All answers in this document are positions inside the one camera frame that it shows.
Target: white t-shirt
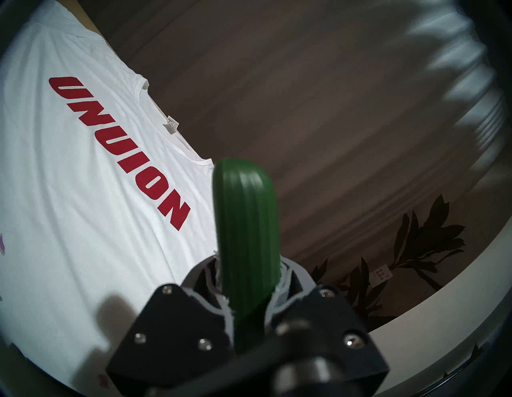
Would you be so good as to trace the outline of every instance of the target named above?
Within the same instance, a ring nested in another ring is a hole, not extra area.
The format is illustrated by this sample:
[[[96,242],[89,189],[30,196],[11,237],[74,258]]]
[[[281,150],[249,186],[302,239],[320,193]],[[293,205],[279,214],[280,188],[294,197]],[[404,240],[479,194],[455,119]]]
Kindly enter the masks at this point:
[[[86,395],[119,395],[117,344],[217,247],[213,163],[147,87],[54,0],[0,63],[0,333]]]

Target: screw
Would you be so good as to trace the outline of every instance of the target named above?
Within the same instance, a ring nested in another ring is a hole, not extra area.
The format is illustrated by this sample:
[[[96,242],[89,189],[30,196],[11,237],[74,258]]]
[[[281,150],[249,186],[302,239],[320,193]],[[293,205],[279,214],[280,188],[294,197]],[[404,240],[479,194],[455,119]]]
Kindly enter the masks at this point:
[[[321,289],[320,295],[322,295],[324,298],[334,298],[336,296],[336,294],[333,291],[327,288]]]
[[[351,349],[361,349],[366,346],[364,340],[356,333],[348,333],[343,338],[343,343]]]
[[[199,350],[202,350],[202,351],[210,351],[213,348],[213,345],[211,344],[211,342],[208,339],[201,338],[199,340],[197,347],[199,347]]]
[[[309,328],[309,321],[305,319],[293,319],[290,321],[283,322],[275,328],[275,333],[279,336],[284,335],[290,331],[298,329]]]
[[[137,343],[138,345],[142,345],[142,344],[146,343],[146,335],[144,335],[143,333],[136,333],[135,334],[135,343]]]

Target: gray plastic part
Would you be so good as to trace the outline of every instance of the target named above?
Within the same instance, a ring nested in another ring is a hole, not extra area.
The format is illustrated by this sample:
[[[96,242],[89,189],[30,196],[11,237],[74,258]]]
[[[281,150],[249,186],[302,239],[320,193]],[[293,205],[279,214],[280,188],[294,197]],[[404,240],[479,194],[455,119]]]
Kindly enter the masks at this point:
[[[222,295],[219,288],[212,283],[211,267],[214,266],[216,269],[217,276],[219,275],[219,259],[217,256],[211,256],[206,258],[194,266],[185,280],[181,283],[181,287],[187,293],[187,295],[195,298],[205,309],[212,312],[215,315],[224,317],[224,332],[229,337],[231,345],[234,344],[234,323],[233,323],[233,311],[229,307],[229,300]],[[202,296],[198,292],[194,291],[194,287],[201,276],[205,272],[206,286],[208,288],[208,296]],[[301,291],[295,293],[289,297],[290,285],[292,279],[298,281]],[[274,292],[270,298],[270,301],[265,310],[264,328],[265,332],[272,331],[271,322],[272,319],[279,313],[290,307],[291,304],[299,299],[309,295],[309,293],[316,287],[315,282],[309,275],[306,269],[299,264],[284,258],[281,256],[281,278],[279,283],[275,287]],[[217,302],[219,307],[215,307],[211,302]]]

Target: pink print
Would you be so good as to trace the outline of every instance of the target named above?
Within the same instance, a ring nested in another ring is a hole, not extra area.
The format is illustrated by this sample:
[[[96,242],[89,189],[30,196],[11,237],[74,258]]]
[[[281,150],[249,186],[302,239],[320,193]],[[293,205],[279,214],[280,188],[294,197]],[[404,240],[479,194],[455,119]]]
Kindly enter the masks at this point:
[[[109,378],[106,375],[100,374],[100,375],[98,375],[98,379],[99,379],[99,385],[103,389],[110,389]]]

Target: price tag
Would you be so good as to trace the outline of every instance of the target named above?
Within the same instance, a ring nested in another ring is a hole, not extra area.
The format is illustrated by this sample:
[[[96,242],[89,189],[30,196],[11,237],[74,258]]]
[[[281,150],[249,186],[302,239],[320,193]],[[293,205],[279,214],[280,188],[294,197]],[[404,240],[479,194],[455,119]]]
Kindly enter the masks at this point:
[[[167,125],[170,126],[173,130],[177,130],[179,123],[172,117],[167,116]]]
[[[382,265],[378,269],[375,269],[374,271],[370,272],[370,285],[372,287],[376,287],[381,283],[384,283],[384,281],[387,281],[388,279],[392,278],[393,274],[388,269],[387,265]]]

